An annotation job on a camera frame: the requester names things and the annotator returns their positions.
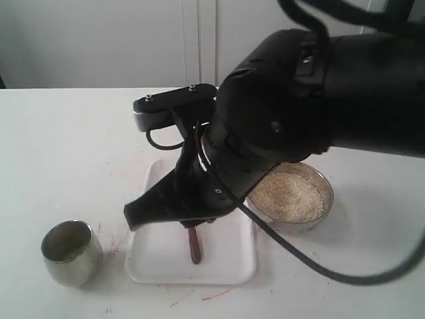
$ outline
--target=stainless steel cup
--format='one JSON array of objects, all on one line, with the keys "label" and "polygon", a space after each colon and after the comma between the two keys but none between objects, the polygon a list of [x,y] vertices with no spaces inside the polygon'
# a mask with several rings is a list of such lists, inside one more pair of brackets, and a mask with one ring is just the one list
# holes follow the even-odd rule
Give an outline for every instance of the stainless steel cup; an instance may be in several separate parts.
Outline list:
[{"label": "stainless steel cup", "polygon": [[44,236],[41,253],[50,275],[59,284],[79,287],[98,272],[102,246],[89,224],[64,221]]}]

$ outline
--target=cabinet door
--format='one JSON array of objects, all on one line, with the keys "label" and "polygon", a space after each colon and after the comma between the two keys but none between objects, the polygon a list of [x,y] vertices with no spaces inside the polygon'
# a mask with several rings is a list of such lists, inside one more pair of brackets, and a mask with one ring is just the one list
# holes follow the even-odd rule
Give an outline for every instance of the cabinet door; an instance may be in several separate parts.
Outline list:
[{"label": "cabinet door", "polygon": [[199,81],[196,0],[1,0],[0,29],[10,88]]},{"label": "cabinet door", "polygon": [[[382,11],[386,0],[349,2],[364,9]],[[314,12],[324,21],[332,35],[348,35],[362,31],[361,27],[341,23],[310,8],[308,11]],[[276,0],[216,0],[217,35],[213,41],[216,41],[217,83],[220,84],[226,75],[268,35],[280,29],[295,27],[297,25],[285,16]]]}]

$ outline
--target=table surface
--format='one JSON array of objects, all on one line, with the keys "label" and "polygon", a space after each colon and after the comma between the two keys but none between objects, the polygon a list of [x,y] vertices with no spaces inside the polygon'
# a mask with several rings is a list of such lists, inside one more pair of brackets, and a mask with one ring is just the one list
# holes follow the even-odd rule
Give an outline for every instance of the table surface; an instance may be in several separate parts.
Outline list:
[{"label": "table surface", "polygon": [[[348,286],[309,270],[260,230],[258,270],[245,284],[133,282],[124,271],[123,205],[139,195],[151,162],[179,151],[150,147],[131,105],[162,90],[0,90],[2,318],[424,317],[424,265],[394,283]],[[181,139],[175,128],[154,138]],[[425,225],[425,160],[331,149],[305,162],[328,177],[335,202],[316,229],[288,237],[295,246],[334,270],[371,274],[416,244]],[[55,283],[41,257],[44,234],[67,219],[89,222],[106,254],[81,289]]]}]

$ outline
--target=white tray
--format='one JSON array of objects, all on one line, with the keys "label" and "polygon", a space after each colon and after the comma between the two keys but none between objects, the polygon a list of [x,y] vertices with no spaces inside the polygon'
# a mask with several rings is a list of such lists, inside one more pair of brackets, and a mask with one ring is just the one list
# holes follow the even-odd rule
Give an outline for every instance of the white tray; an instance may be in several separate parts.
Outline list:
[{"label": "white tray", "polygon": [[[149,168],[145,191],[175,167],[159,160]],[[126,271],[149,284],[240,284],[254,276],[256,245],[251,220],[238,209],[214,223],[197,226],[203,259],[194,265],[188,230],[180,223],[154,223],[132,233]]]}]

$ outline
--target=metal screw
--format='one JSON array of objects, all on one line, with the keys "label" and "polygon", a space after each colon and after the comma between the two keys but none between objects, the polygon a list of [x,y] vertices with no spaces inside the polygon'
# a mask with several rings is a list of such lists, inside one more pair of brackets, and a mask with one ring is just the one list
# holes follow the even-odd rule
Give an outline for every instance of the metal screw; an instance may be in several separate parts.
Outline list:
[{"label": "metal screw", "polygon": [[303,58],[303,63],[311,63],[313,62],[313,56],[312,55],[307,55]]},{"label": "metal screw", "polygon": [[270,125],[272,127],[272,130],[275,131],[275,133],[279,133],[282,130],[282,127],[278,122],[273,121],[272,123],[270,123]]}]

